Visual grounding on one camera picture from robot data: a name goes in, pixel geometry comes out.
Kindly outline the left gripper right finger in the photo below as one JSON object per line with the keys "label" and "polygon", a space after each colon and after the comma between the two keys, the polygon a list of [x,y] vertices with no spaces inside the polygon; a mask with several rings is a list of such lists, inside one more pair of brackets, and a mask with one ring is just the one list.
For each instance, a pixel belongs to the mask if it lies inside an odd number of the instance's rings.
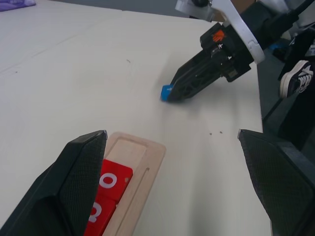
{"label": "left gripper right finger", "polygon": [[279,236],[315,236],[315,165],[292,143],[238,132],[253,188]]}

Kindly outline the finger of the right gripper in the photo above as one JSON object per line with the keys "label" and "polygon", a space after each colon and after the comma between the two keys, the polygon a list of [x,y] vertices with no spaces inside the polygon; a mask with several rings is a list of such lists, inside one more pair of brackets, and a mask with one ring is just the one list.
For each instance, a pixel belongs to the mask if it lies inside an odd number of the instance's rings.
{"label": "finger of the right gripper", "polygon": [[190,99],[216,81],[223,74],[226,62],[219,59],[210,59],[209,62],[199,64],[182,75],[174,85],[170,94],[172,102],[182,102]]}
{"label": "finger of the right gripper", "polygon": [[192,57],[189,61],[184,63],[180,68],[177,70],[176,74],[173,78],[173,83],[184,75],[186,72],[190,71],[192,68],[197,67],[199,64],[204,64],[209,62],[211,59],[210,54],[207,54],[204,50],[197,53],[194,57]]}

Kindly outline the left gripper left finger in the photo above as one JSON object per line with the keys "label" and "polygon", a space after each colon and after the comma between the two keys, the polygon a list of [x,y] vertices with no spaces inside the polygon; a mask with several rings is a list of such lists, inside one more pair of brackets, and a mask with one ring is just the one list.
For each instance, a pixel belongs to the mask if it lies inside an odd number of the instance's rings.
{"label": "left gripper left finger", "polygon": [[107,138],[107,132],[99,130],[68,142],[33,182],[0,228],[0,236],[83,236]]}

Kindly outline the blue letter tile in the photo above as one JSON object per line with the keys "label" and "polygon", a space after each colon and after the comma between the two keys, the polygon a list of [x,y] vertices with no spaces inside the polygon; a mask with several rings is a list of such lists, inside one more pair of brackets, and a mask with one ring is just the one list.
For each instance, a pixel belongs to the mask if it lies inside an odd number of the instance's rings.
{"label": "blue letter tile", "polygon": [[172,102],[172,98],[170,96],[172,90],[173,90],[174,85],[164,85],[162,86],[161,94],[160,94],[160,99],[163,102]]}

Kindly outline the red letter tile b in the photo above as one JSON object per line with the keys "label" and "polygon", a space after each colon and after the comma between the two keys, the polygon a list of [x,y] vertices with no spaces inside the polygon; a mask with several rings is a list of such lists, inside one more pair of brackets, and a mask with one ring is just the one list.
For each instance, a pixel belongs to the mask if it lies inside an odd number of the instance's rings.
{"label": "red letter tile b", "polygon": [[89,216],[84,236],[102,236],[115,209],[115,201],[103,195],[97,195]]}

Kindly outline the red letter tile o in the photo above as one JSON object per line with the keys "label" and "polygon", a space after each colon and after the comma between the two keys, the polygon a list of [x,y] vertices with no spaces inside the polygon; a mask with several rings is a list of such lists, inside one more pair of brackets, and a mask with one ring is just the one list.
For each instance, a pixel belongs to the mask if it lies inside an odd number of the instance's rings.
{"label": "red letter tile o", "polygon": [[104,159],[99,178],[98,194],[118,203],[132,176],[132,168]]}

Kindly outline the wooden letter tray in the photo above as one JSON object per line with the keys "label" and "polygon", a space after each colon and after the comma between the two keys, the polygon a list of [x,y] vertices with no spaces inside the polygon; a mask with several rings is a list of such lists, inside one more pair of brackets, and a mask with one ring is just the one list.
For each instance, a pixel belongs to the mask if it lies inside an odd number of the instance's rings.
{"label": "wooden letter tray", "polygon": [[115,132],[107,140],[104,159],[132,168],[126,187],[102,236],[132,236],[165,156],[162,144]]}

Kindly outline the blue plastic object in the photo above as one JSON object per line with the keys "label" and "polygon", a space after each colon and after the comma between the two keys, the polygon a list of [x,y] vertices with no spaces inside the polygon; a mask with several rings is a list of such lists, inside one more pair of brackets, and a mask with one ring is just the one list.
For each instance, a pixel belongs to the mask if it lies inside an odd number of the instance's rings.
{"label": "blue plastic object", "polygon": [[272,52],[274,56],[283,56],[287,53],[290,45],[289,40],[281,39],[276,43],[269,46],[269,50]]}

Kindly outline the black white sneaker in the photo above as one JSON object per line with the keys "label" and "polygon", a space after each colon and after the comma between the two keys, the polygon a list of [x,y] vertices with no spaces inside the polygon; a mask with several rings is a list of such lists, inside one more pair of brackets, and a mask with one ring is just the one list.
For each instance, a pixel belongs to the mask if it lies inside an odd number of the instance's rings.
{"label": "black white sneaker", "polygon": [[308,60],[300,60],[281,80],[279,95],[281,99],[288,98],[295,93],[303,93],[311,84],[315,76],[313,64]]}

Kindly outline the dark trouser leg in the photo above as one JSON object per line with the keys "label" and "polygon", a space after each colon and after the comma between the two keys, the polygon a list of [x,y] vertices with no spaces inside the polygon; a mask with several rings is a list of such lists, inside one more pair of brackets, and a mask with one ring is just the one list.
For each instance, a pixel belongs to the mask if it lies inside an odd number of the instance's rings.
{"label": "dark trouser leg", "polygon": [[295,42],[291,46],[284,67],[280,73],[278,80],[289,72],[298,61],[306,60],[315,63],[315,51],[308,54],[308,50],[315,41],[315,29],[307,29],[295,37]]}

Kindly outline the purple tissue pack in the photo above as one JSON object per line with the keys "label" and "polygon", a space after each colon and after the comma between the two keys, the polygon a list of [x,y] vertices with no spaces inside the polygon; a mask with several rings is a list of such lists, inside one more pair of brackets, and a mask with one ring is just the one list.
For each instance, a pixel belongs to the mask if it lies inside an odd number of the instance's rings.
{"label": "purple tissue pack", "polygon": [[0,0],[0,12],[36,5],[35,0]]}

